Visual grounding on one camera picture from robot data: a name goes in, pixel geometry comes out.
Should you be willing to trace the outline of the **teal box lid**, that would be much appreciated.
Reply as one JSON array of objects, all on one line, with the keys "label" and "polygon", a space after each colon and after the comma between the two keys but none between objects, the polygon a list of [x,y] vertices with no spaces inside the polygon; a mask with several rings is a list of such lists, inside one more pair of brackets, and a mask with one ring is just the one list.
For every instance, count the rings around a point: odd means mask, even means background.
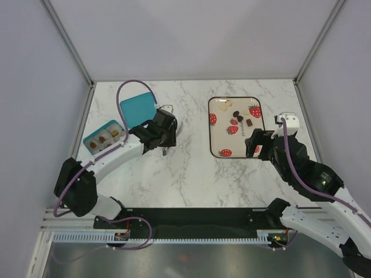
[{"label": "teal box lid", "polygon": [[129,129],[153,119],[157,111],[150,92],[121,101],[120,108]]}]

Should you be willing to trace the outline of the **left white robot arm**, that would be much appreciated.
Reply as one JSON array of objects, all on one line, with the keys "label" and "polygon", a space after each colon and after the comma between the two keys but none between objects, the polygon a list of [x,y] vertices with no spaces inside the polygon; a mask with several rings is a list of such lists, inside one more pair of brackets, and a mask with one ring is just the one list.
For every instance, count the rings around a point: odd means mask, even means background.
[{"label": "left white robot arm", "polygon": [[86,161],[69,158],[62,164],[54,195],[57,204],[53,215],[58,213],[60,204],[69,209],[69,213],[82,217],[93,214],[106,218],[113,228],[126,224],[127,215],[123,205],[113,197],[97,193],[98,184],[111,172],[124,163],[139,157],[155,148],[176,146],[177,119],[169,111],[160,108],[154,118],[133,127],[124,137]]}]

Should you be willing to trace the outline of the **metal serving tongs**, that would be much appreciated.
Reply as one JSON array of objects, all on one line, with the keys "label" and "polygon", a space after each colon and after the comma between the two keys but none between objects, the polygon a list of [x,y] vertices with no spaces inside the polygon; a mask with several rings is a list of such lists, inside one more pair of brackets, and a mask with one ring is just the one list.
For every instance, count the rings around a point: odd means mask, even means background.
[{"label": "metal serving tongs", "polygon": [[[176,142],[176,140],[178,139],[178,137],[179,137],[179,135],[181,134],[182,131],[183,131],[183,122],[180,122],[180,124],[177,126],[177,128],[174,132],[172,141]],[[163,147],[162,148],[162,156],[166,156],[169,153],[169,149],[170,149],[170,147]]]}]

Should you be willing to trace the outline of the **teal chocolate box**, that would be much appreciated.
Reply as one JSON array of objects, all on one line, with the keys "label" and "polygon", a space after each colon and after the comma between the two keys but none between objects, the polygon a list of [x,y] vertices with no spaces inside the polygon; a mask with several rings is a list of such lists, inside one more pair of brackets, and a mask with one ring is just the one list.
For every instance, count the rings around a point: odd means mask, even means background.
[{"label": "teal chocolate box", "polygon": [[[113,130],[116,130],[118,132],[117,136],[113,136],[111,134]],[[122,139],[125,138],[125,136],[126,129],[122,125],[120,125],[116,120],[111,120],[104,124],[102,127],[99,127],[92,134],[84,138],[83,144],[91,155],[96,155],[105,150],[106,148],[114,145],[116,143],[114,141],[114,137],[120,137],[120,139]],[[104,137],[106,140],[103,143],[101,143],[99,141],[99,137]],[[89,146],[90,142],[94,142],[96,144],[96,147],[91,148]]]}]

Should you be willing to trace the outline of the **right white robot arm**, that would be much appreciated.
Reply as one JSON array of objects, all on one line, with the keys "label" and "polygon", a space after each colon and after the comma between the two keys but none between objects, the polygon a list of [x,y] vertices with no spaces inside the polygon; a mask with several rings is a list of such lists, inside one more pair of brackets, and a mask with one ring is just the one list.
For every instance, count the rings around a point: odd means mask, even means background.
[{"label": "right white robot arm", "polygon": [[245,144],[247,157],[260,149],[258,159],[271,162],[284,182],[324,209],[339,227],[310,218],[280,198],[268,206],[266,224],[274,229],[283,225],[311,237],[334,251],[352,272],[370,277],[370,218],[361,212],[343,180],[329,166],[311,160],[295,134],[278,136],[254,129]]}]

